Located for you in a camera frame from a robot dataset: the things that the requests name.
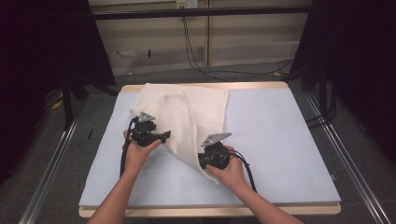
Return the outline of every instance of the black panel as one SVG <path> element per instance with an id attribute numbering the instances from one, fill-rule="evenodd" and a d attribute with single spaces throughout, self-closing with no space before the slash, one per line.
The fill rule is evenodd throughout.
<path id="1" fill-rule="evenodd" d="M 326 5 L 325 1 L 314 4 Z M 396 19 L 392 1 L 345 2 L 334 10 L 334 20 L 321 21 L 309 15 L 292 70 L 308 62 L 312 52 L 325 64 L 332 81 L 363 126 L 383 151 L 396 161 Z M 331 46 L 322 46 L 326 36 Z M 319 73 L 302 77 L 307 90 L 318 81 Z"/>
<path id="2" fill-rule="evenodd" d="M 90 14 L 88 1 L 7 1 L 0 7 L 2 77 L 0 179 L 29 146 L 45 95 L 61 77 L 86 76 L 115 84 L 95 21 L 58 21 L 48 15 Z"/>

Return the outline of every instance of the wall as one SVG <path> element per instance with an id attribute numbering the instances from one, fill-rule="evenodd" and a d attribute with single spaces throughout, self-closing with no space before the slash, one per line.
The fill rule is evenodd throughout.
<path id="1" fill-rule="evenodd" d="M 269 7 L 310 5 L 311 1 L 199 0 L 198 3 L 199 7 Z M 94 5 L 93 12 L 173 9 L 176 1 Z M 306 16 L 301 13 L 187 18 L 195 60 L 199 66 L 208 66 L 293 58 Z M 98 21 L 97 25 L 114 75 L 190 67 L 181 18 Z"/>

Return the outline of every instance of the floor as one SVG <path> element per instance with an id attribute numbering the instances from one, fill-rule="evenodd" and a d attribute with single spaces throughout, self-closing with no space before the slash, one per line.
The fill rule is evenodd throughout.
<path id="1" fill-rule="evenodd" d="M 224 66 L 219 70 L 234 70 L 244 72 L 261 72 L 276 70 L 277 63 L 248 64 Z M 125 84 L 142 84 L 155 80 L 158 83 L 178 82 L 211 82 L 219 81 L 273 81 L 280 77 L 274 74 L 241 75 L 230 72 L 210 73 L 203 75 L 192 69 L 168 72 L 154 72 L 133 76 L 117 77 L 119 90 Z M 306 119 L 316 114 L 309 104 L 305 92 L 301 91 L 300 80 L 288 83 L 297 104 Z M 106 130 L 106 124 L 112 113 L 116 98 L 102 94 L 92 87 L 87 87 L 91 93 L 86 102 L 74 101 L 75 114 L 79 113 L 74 134 L 60 161 L 54 170 L 55 176 L 49 182 L 50 188 L 46 197 L 39 205 L 41 208 L 30 223 L 85 223 L 78 215 L 78 200 L 82 193 L 86 175 L 95 156 L 95 150 L 100 144 Z M 387 218 L 383 223 L 396 221 L 396 165 L 392 163 L 378 148 L 375 140 L 360 129 L 359 120 L 344 104 L 342 98 L 336 98 L 337 113 L 331 125 L 337 131 L 342 143 L 347 148 L 350 157 L 355 162 L 361 175 L 367 182 Z M 47 109 L 37 130 L 35 141 L 14 170 L 13 176 L 0 186 L 0 223 L 18 222 L 37 186 L 46 172 L 48 164 L 64 134 L 63 106 L 58 109 Z M 322 127 L 312 128 L 311 133 L 316 141 L 319 152 L 325 161 L 330 174 L 334 175 L 334 184 L 342 197 L 342 212 L 336 216 L 299 216 L 304 223 L 381 223 L 373 218 L 366 202 L 361 198 L 361 192 L 355 187 L 353 178 L 334 150 L 327 134 Z M 170 218 L 146 219 L 125 218 L 125 223 L 209 223 L 213 220 L 201 218 Z M 259 223 L 255 217 L 231 218 L 229 223 Z"/>

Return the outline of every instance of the towel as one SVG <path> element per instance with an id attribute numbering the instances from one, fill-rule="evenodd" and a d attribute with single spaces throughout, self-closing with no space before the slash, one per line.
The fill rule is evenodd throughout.
<path id="1" fill-rule="evenodd" d="M 156 119 L 154 133 L 172 131 L 165 146 L 179 159 L 196 167 L 216 184 L 219 180 L 201 168 L 197 153 L 212 133 L 224 132 L 228 91 L 171 84 L 146 84 L 131 112 L 144 111 Z"/>

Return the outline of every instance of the forearm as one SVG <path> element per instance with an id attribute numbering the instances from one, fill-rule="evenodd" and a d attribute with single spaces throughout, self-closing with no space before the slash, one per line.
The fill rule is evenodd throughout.
<path id="1" fill-rule="evenodd" d="M 139 169 L 125 170 L 113 190 L 91 217 L 89 223 L 122 223 Z"/>
<path id="2" fill-rule="evenodd" d="M 297 218 L 266 201 L 249 186 L 236 189 L 236 196 L 253 212 L 262 224 L 273 223 L 302 223 Z"/>

